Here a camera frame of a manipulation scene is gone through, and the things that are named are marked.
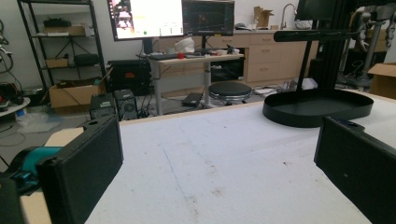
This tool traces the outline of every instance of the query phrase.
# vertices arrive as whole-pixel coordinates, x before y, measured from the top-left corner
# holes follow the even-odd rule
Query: table surface
[[[352,121],[396,147],[396,101],[372,98]],[[87,223],[370,223],[315,165],[318,132],[262,103],[122,122],[124,164]]]
[[[204,58],[184,58],[184,59],[170,59],[170,60],[162,60],[155,61],[162,65],[173,65],[173,64],[183,64],[183,63],[210,63],[210,62],[220,62],[220,61],[229,61],[235,60],[244,57],[243,54],[225,54],[219,56],[207,56]]]

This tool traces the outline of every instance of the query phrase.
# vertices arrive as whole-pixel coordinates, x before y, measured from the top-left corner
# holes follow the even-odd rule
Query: black case
[[[108,81],[110,91],[131,90],[134,96],[148,95],[150,65],[145,59],[109,61],[113,67]]]
[[[101,117],[56,155],[39,161],[39,182],[52,223],[85,223],[122,166],[118,118]]]
[[[373,223],[396,223],[396,149],[346,120],[324,118],[315,163]]]

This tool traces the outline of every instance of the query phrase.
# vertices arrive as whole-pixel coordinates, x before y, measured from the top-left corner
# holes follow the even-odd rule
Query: desk leg
[[[161,67],[158,62],[148,60],[151,67],[152,84],[154,85],[155,105],[157,109],[157,116],[163,114],[163,101],[161,99]]]
[[[154,91],[155,91],[155,105],[157,109],[157,116],[161,116],[163,114],[163,101],[161,99],[161,84],[160,80],[155,78],[152,80],[152,83],[154,85]]]
[[[212,74],[210,72],[210,63],[205,63],[205,74],[204,74],[204,84],[205,84],[205,94],[204,94],[204,107],[205,108],[214,108],[215,105],[210,103],[209,96],[209,86],[212,83]]]

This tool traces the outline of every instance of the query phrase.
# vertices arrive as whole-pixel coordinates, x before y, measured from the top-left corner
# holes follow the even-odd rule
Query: bag
[[[92,66],[99,63],[99,56],[97,54],[80,54],[74,58],[77,66]]]

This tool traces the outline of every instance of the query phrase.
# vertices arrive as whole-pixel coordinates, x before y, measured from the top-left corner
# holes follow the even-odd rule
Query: office chair
[[[208,90],[210,97],[225,101],[226,105],[231,105],[232,101],[242,101],[245,104],[245,100],[253,93],[248,85],[231,81],[217,82],[210,85]]]

